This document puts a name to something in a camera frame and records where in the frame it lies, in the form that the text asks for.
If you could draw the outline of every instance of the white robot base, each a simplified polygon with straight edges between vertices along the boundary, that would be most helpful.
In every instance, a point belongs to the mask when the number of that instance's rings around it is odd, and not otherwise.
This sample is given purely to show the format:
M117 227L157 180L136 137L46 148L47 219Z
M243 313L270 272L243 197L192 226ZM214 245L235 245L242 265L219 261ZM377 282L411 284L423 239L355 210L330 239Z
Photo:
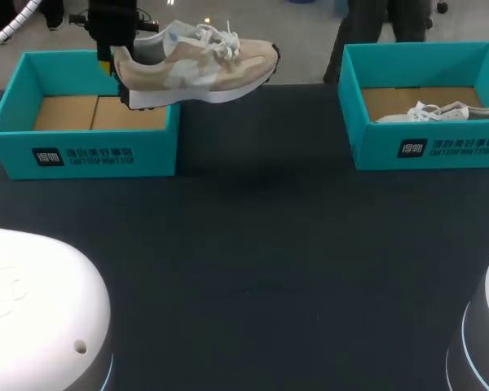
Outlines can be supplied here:
M0 230L0 391L113 391L110 318L82 253Z
M446 377L451 391L489 391L489 269L447 351Z

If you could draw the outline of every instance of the teal box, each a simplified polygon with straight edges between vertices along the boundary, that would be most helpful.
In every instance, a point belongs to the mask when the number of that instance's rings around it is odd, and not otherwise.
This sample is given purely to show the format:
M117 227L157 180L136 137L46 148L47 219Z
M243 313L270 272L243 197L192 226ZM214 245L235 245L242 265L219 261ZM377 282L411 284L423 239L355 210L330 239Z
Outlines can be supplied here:
M489 107L489 42L348 45L338 88L357 169L489 167L489 120L371 122L361 90L391 87L473 87Z
M23 54L0 103L0 161L11 179L124 178L175 172L179 106L165 129L33 131L44 97L117 96L95 51Z

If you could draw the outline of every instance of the box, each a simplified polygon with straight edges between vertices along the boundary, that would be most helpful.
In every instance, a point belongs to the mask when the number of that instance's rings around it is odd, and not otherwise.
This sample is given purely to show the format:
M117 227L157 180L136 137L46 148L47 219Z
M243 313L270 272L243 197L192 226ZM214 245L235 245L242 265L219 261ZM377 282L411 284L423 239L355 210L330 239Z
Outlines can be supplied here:
M179 106L134 112L94 51L25 53L0 103L12 179L174 175Z
M374 123L419 100L489 107L489 42L348 45L338 92L357 169L489 167L489 120Z

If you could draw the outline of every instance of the dark tabletop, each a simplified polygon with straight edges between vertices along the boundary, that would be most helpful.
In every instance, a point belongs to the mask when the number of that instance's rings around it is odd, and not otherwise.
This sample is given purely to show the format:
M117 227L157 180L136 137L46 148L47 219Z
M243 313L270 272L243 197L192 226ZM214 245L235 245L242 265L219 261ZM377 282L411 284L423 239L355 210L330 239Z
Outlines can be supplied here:
M359 173L336 91L185 103L178 176L12 182L0 227L111 295L117 389L445 391L489 264L489 170Z

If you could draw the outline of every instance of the black pants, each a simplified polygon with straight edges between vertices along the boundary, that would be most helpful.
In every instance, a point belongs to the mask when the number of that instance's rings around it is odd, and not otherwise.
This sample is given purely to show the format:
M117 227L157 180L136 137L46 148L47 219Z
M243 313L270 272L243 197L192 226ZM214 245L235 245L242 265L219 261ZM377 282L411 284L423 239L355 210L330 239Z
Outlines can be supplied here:
M338 82L344 45L378 41L386 12L397 42L425 40L431 0L348 0L348 6L350 10L339 28L324 82Z
M64 16L64 0L44 0L38 10L47 18ZM0 0L0 30L6 27L16 17L13 0Z

